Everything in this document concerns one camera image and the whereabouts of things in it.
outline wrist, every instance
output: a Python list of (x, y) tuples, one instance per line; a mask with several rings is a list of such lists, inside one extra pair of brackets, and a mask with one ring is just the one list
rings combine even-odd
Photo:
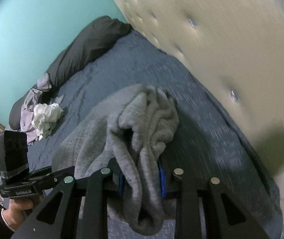
[(4, 209), (1, 212), (1, 216), (8, 228), (11, 229), (12, 231), (15, 231), (18, 228), (17, 221), (13, 218), (14, 214), (10, 209)]

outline bracelet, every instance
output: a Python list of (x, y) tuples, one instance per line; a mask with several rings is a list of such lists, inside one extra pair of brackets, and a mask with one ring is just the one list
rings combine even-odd
[(1, 210), (1, 217), (5, 223), (5, 225), (13, 232), (15, 232), (15, 229), (13, 229), (10, 225), (8, 225), (7, 221), (4, 219), (4, 215), (3, 215), (3, 211), (4, 211), (4, 208)]

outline tissue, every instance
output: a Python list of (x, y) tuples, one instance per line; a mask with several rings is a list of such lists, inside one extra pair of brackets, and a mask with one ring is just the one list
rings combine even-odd
[(51, 134), (57, 125), (57, 121), (63, 115), (63, 109), (58, 103), (50, 105), (37, 104), (33, 109), (33, 113), (34, 118), (31, 124), (36, 130), (38, 140), (41, 140)]

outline camera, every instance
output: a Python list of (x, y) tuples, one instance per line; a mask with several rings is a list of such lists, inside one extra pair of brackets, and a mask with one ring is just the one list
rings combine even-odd
[(29, 172), (26, 133), (0, 133), (0, 195), (3, 198), (33, 198), (42, 195), (41, 181), (51, 173), (51, 167)]

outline headboard button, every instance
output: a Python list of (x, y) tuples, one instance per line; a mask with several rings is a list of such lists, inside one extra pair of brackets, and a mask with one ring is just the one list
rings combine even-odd
[(156, 19), (154, 13), (151, 13), (151, 14), (152, 14), (153, 19), (154, 19), (155, 21), (157, 21), (157, 19)]
[(192, 19), (192, 18), (189, 18), (189, 24), (193, 27), (193, 28), (195, 28), (196, 27), (196, 22)]
[(234, 102), (237, 103), (239, 101), (239, 96), (238, 96), (236, 91), (231, 90), (231, 96), (232, 96), (232, 99), (233, 99)]
[(175, 47), (178, 50), (178, 52), (180, 53), (180, 55), (183, 56), (182, 50), (178, 46), (175, 46)]

